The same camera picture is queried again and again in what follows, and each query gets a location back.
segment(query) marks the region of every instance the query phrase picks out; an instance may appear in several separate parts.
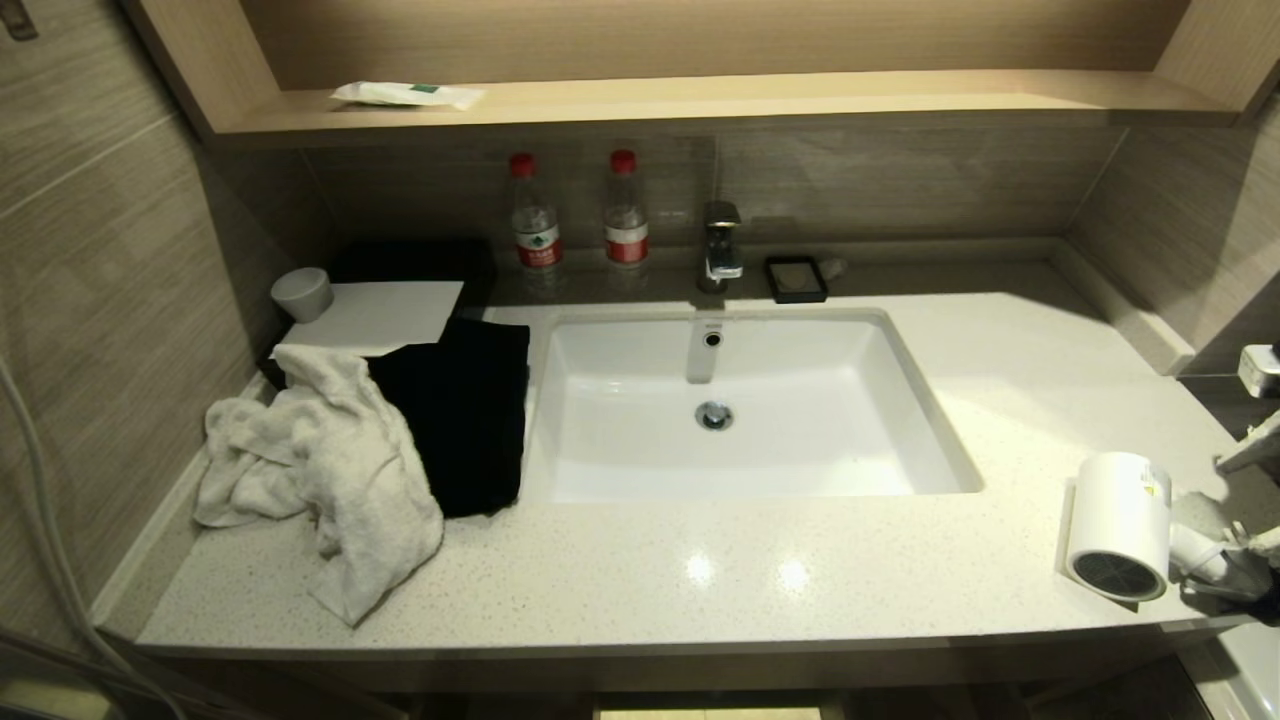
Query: soap dish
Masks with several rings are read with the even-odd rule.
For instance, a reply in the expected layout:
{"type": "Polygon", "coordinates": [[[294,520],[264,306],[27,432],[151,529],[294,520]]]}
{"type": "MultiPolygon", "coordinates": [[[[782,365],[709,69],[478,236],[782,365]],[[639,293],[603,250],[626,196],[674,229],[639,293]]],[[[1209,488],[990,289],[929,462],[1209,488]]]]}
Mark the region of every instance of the soap dish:
{"type": "Polygon", "coordinates": [[[808,255],[768,258],[764,277],[769,279],[769,292],[780,305],[791,302],[826,302],[827,283],[822,279],[818,263],[808,255]]]}

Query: sink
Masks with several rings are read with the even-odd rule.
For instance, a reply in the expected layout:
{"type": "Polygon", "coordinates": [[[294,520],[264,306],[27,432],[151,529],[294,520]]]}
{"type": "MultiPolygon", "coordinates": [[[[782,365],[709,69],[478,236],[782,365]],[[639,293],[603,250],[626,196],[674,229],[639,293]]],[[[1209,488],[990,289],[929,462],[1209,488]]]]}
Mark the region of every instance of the sink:
{"type": "Polygon", "coordinates": [[[534,501],[982,489],[877,311],[563,322],[530,439],[534,501]]]}

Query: cabinet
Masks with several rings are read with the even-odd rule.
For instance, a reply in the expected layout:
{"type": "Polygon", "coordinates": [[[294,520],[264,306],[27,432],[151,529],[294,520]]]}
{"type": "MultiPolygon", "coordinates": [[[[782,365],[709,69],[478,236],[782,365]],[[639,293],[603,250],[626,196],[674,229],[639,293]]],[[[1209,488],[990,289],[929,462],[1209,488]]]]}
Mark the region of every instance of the cabinet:
{"type": "Polygon", "coordinates": [[[124,0],[211,145],[634,122],[1248,120],[1276,0],[124,0]],[[483,87],[467,111],[343,105],[356,79],[483,87]]]}

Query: white speckled countertop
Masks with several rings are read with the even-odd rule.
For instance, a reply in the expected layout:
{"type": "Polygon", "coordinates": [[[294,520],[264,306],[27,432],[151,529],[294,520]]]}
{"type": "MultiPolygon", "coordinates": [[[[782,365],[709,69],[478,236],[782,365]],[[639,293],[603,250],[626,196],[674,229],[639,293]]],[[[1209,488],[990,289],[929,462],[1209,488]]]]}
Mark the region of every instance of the white speckled countertop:
{"type": "MultiPolygon", "coordinates": [[[[1176,592],[1133,611],[1056,571],[1068,479],[1089,455],[1126,450],[1164,465],[1175,497],[1201,491],[1234,518],[1280,518],[1270,482],[1215,474],[1212,457],[1230,437],[1048,265],[864,268],[832,290],[842,288],[874,295],[827,306],[890,314],[980,473],[982,492],[517,505],[451,521],[440,553],[355,630],[306,593],[321,561],[305,518],[205,532],[138,644],[221,657],[392,659],[1201,621],[1176,592]],[[928,292],[905,295],[911,287],[928,292]],[[690,578],[692,556],[709,561],[709,579],[690,578]],[[794,582],[795,573],[783,582],[780,569],[797,564],[806,582],[794,582]]],[[[490,316],[532,327],[536,382],[558,318],[677,307],[498,307],[490,316]]],[[[776,306],[728,304],[730,313],[762,307],[776,306]]]]}

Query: faucet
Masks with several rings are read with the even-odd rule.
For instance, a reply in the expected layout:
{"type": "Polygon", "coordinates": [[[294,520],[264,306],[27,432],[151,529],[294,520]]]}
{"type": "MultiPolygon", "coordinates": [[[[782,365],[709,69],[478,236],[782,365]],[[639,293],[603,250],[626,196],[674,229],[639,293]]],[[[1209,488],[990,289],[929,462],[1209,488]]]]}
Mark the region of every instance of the faucet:
{"type": "Polygon", "coordinates": [[[703,243],[703,273],[698,290],[722,295],[728,281],[742,277],[742,258],[733,247],[733,228],[742,224],[737,208],[727,200],[712,200],[703,208],[707,238],[703,243]]]}

